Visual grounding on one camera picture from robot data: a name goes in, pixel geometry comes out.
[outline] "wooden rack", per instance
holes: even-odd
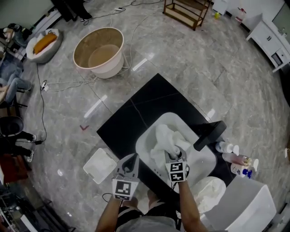
[[[175,0],[185,6],[189,6],[191,8],[196,9],[193,12],[182,5],[179,5],[172,0],[170,4],[166,4],[166,0],[164,0],[164,11],[163,13],[173,19],[180,21],[181,23],[191,27],[194,31],[197,26],[201,26],[203,24],[203,20],[205,15],[208,12],[208,8],[212,2],[207,0]]]

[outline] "white sink basin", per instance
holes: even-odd
[[[157,143],[155,128],[160,124],[166,124],[171,130],[179,131],[186,141],[192,144],[192,146],[187,150],[187,162],[190,167],[190,172],[187,178],[189,186],[193,186],[201,179],[207,177],[216,166],[216,156],[207,146],[205,146],[201,151],[196,151],[194,149],[193,144],[199,139],[199,137],[177,114],[174,113],[169,112],[163,114],[137,140],[136,152],[139,154],[140,159],[149,166],[159,178],[171,186],[165,167],[159,169],[154,159],[150,157],[150,151]],[[178,188],[175,188],[174,190],[177,193],[179,192]]]

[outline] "white cabinet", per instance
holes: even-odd
[[[251,31],[247,40],[252,38],[272,61],[275,69],[273,72],[290,62],[290,44],[279,34],[272,22],[263,17],[259,24]]]

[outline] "jeans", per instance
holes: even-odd
[[[28,90],[31,88],[31,83],[29,81],[26,81],[26,80],[23,80],[23,79],[17,77],[17,75],[15,73],[10,75],[8,81],[0,78],[0,83],[3,86],[9,85],[9,89],[8,89],[6,97],[5,97],[5,102],[8,103],[9,105],[12,103],[12,101],[16,95],[17,89],[21,88],[24,90]]]
[[[9,81],[9,78],[13,73],[15,73],[17,77],[21,77],[22,69],[22,62],[11,54],[6,53],[6,57],[0,66],[0,78]]]
[[[23,35],[22,35],[22,33],[21,33],[20,31],[15,31],[15,32],[14,32],[13,40],[14,40],[14,42],[15,42],[17,45],[19,45],[19,46],[21,46],[21,47],[23,47],[23,48],[26,48],[26,46],[27,46],[27,44],[28,44],[28,41],[25,41],[25,40],[23,39]]]

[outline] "sneaker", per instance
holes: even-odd
[[[81,20],[81,23],[87,22],[87,21],[89,21],[90,19],[92,19],[92,17],[89,18],[89,19],[82,19],[82,20]]]
[[[32,160],[33,160],[33,155],[34,155],[34,151],[31,150],[31,154],[30,154],[30,156],[28,156],[28,157],[26,158],[26,160],[27,160],[28,163],[31,163],[31,162],[32,162]]]
[[[29,143],[34,143],[37,140],[37,136],[36,135],[32,135],[33,139],[32,141],[27,140]]]

